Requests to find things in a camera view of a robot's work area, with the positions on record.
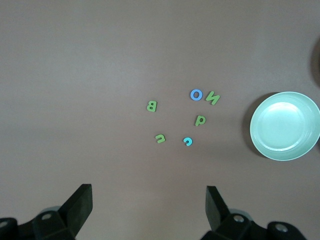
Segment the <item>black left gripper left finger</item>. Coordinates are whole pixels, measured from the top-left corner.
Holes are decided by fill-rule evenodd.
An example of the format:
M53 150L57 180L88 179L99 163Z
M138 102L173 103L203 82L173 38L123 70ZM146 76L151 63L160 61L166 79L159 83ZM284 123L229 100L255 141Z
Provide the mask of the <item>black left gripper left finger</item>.
M92 185L82 184L58 210L41 212L21 225L13 217L0 218L0 240L76 240L92 210Z

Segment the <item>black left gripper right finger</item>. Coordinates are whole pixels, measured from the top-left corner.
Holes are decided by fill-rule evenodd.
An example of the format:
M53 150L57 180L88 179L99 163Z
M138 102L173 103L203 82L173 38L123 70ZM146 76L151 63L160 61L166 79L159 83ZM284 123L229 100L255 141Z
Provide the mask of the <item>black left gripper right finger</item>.
M200 240L307 240L287 222L272 221L263 228L242 213L230 212L215 186L206 187L205 213L211 230Z

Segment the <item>green letter N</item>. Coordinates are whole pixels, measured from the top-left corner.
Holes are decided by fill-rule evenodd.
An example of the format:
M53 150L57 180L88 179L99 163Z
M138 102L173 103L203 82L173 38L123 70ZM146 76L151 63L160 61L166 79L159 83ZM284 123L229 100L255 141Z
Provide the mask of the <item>green letter N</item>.
M220 97L221 97L221 96L218 95L218 94L215 94L214 91L210 91L210 92L208 93L207 97L205 98L205 100L206 100L207 102L210 102L210 104L211 104L212 106L214 106L214 105L216 105L216 103L219 101Z

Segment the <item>green letter B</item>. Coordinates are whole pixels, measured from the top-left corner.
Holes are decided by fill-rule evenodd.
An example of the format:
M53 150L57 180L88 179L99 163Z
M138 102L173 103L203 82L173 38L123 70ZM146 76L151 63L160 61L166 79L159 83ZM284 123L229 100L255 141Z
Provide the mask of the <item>green letter B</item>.
M155 101L155 100L150 100L146 106L146 109L149 111L149 112L156 112L157 110L157 104L158 102Z

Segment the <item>green plate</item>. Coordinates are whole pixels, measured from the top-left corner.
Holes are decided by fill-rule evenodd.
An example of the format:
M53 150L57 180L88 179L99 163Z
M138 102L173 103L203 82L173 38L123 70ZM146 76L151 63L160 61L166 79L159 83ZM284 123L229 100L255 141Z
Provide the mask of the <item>green plate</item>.
M249 133L264 157L280 162L298 159L320 139L320 109L299 92L273 94L255 109Z

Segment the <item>blue letter O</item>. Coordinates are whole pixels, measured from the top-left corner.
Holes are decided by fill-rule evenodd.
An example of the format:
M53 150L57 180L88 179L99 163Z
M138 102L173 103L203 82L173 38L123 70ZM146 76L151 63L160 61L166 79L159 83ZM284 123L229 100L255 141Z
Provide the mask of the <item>blue letter O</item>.
M190 98L193 101L200 101L203 98L203 92L200 89L193 89L190 92Z

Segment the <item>brown table cover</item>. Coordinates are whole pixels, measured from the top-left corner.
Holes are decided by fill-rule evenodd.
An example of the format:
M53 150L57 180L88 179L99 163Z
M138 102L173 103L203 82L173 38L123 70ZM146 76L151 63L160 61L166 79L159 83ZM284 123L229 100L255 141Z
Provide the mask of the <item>brown table cover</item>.
M0 0L0 218L91 184L77 240L199 240L216 186L320 240L320 142L279 162L249 133L272 93L320 107L319 53L320 0Z

